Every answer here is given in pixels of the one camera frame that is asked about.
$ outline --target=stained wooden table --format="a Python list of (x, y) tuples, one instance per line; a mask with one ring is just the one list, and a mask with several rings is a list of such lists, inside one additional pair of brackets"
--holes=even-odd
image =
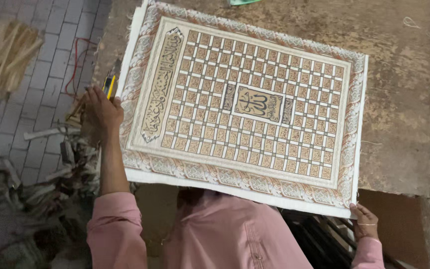
[[(368, 54), (359, 187), (430, 197), (430, 1), (166, 2)], [(123, 58), (128, 16), (139, 3), (113, 0), (93, 83), (102, 85)]]

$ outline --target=embroidered tapestry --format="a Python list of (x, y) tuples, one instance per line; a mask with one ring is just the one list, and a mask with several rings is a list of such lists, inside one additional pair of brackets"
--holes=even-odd
[(367, 60), (145, 1), (117, 89), (128, 178), (349, 217)]

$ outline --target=person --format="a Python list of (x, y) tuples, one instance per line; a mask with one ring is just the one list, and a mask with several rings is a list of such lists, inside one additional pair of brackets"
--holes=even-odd
[[(87, 224), (93, 268), (146, 268), (141, 214), (129, 191), (119, 144), (121, 100), (107, 100), (99, 88), (88, 88), (86, 95), (88, 114), (102, 131), (101, 196)], [(207, 190), (198, 193), (195, 202), (186, 199), (178, 206), (163, 244), (164, 268), (313, 268), (276, 208)], [(377, 217), (360, 204), (350, 209), (358, 218), (353, 268), (384, 268)]]

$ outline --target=shirt sleeve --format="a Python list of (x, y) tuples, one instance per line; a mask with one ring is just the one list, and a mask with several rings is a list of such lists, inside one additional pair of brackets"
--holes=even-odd
[(97, 198), (87, 224), (93, 268), (147, 268), (141, 232), (140, 210), (133, 194), (109, 193)]
[(358, 242), (353, 269), (384, 269), (381, 242), (373, 237), (363, 237)]

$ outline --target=decorative border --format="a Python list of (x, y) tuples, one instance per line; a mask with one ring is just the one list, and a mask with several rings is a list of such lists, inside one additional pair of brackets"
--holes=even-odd
[[(122, 107), (125, 111), (124, 121), (120, 127), (120, 142), (123, 149), (125, 167), (170, 175), (179, 179), (199, 180), (212, 184), (270, 194), (276, 197), (285, 197), (341, 208), (349, 208), (351, 201), (355, 202), (359, 171), (362, 111), (367, 79), (367, 55), (320, 44), (318, 42), (302, 40), (298, 37), (276, 33), (274, 31), (237, 21), (218, 18), (194, 10), (179, 8), (166, 3), (154, 2), (153, 0), (146, 0), (143, 5), (147, 5), (147, 11), (138, 32), (137, 45), (132, 54), (127, 79), (122, 86), (123, 91), (119, 90), (117, 93), (118, 96), (122, 97)], [(144, 7), (136, 10), (134, 18), (136, 15), (141, 15), (140, 10), (144, 10)], [(334, 190), (278, 180), (234, 169), (226, 169), (213, 165), (192, 163), (176, 158), (125, 150), (129, 133), (132, 130), (134, 112), (142, 87), (145, 70), (149, 62), (153, 41), (162, 16), (213, 27), (226, 32), (242, 34), (273, 42), (281, 46), (350, 62), (352, 68), (337, 189)], [(128, 55), (130, 55), (130, 52), (126, 51), (123, 65), (127, 61), (126, 57)]]

